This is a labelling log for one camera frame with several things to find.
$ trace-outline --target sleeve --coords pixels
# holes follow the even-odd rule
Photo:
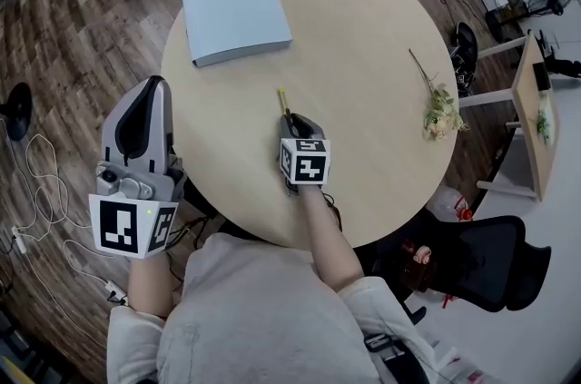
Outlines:
[[[421,338],[382,278],[359,279],[339,292],[361,331],[386,333],[403,340],[416,355],[430,382],[437,380],[434,350]]]
[[[157,350],[165,321],[128,307],[111,310],[107,337],[108,384],[157,382]]]

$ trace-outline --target white table leg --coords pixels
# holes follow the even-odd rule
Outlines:
[[[505,42],[504,44],[491,46],[486,50],[482,50],[478,52],[478,59],[484,58],[485,56],[491,56],[492,54],[499,54],[500,52],[504,52],[506,50],[510,50],[511,48],[515,48],[516,46],[524,45],[527,41],[527,36],[520,37],[515,40],[511,40],[510,42]]]
[[[466,108],[467,106],[476,106],[477,104],[505,102],[507,100],[512,100],[512,90],[510,89],[462,97],[459,100],[459,105],[460,108]]]
[[[509,184],[497,184],[488,181],[478,181],[476,186],[479,189],[484,189],[487,191],[510,193],[512,195],[519,195],[521,197],[530,197],[535,199],[537,194],[532,189],[522,185],[509,185]]]

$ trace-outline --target round wooden table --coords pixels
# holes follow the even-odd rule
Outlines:
[[[181,11],[162,76],[172,89],[176,152],[203,196],[267,241],[308,248],[297,197],[277,163],[285,87],[293,112],[331,141],[324,191],[354,247],[416,214],[448,168],[456,133],[422,135],[429,91],[409,49],[458,105],[448,50],[418,0],[281,0],[290,48],[196,68]]]

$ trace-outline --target table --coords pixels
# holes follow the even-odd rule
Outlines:
[[[532,197],[542,201],[547,190],[548,180],[555,160],[556,144],[559,138],[560,123],[556,109],[556,99],[553,89],[547,91],[553,117],[555,120],[554,140],[552,144],[545,144],[537,135],[538,108],[541,102],[541,93],[538,91],[537,79],[533,64],[542,63],[543,55],[538,47],[535,35],[531,32],[524,37],[500,44],[478,53],[478,59],[492,54],[504,52],[524,45],[522,57],[518,64],[517,75],[509,89],[473,95],[460,99],[460,108],[494,102],[511,101],[518,114],[518,122],[507,123],[508,127],[522,129],[523,138],[527,146],[528,160],[533,177],[533,188],[518,185],[499,184],[487,181],[478,181],[477,187],[496,192],[512,193],[524,197]]]
[[[352,246],[395,231],[446,171],[456,133],[422,136],[428,88],[409,54],[458,99],[446,45],[417,0],[281,0],[290,48],[196,68],[183,13],[168,36],[162,76],[172,89],[176,152],[226,218],[273,243],[308,248],[296,197],[278,169],[277,95],[319,123],[331,142],[329,183]]]

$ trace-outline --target wooden floor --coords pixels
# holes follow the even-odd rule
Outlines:
[[[432,16],[442,36],[454,28],[440,0],[419,0]],[[481,48],[493,44],[483,21],[479,0],[448,0],[456,21],[475,29]],[[27,137],[15,144],[20,166],[36,133],[45,135],[56,149],[60,173],[70,191],[69,216],[87,224],[87,193],[94,190],[94,166],[99,160],[103,119],[130,87],[158,74],[167,34],[181,0],[3,0],[0,2],[0,99],[18,82],[28,82],[34,95],[34,117]],[[514,73],[507,55],[485,60],[478,69],[475,93],[504,88]],[[506,140],[503,124],[514,110],[504,104],[473,108],[464,113],[471,127],[458,137],[447,182],[472,202],[474,183],[486,178],[497,150]],[[0,126],[0,236],[8,241],[13,225],[27,225],[34,214],[21,177],[15,171]],[[46,144],[31,147],[31,166],[53,172],[52,153]],[[34,189],[35,180],[29,179]],[[44,182],[57,205],[54,180]],[[184,219],[195,216],[192,212]],[[47,224],[39,221],[29,231],[41,236]],[[71,270],[63,256],[63,240],[72,238],[92,246],[90,230],[58,223],[41,242],[27,241],[30,260],[63,309],[101,343],[106,341],[107,318],[112,303],[105,299],[99,281]],[[192,247],[184,240],[173,252],[175,269],[182,273]],[[106,279],[126,286],[127,261],[98,258],[71,247],[74,262]],[[94,382],[105,382],[105,351],[77,330],[57,309],[28,260],[14,251],[15,286],[3,299],[5,306],[38,337],[57,347]],[[7,279],[10,264],[0,257],[0,276]]]

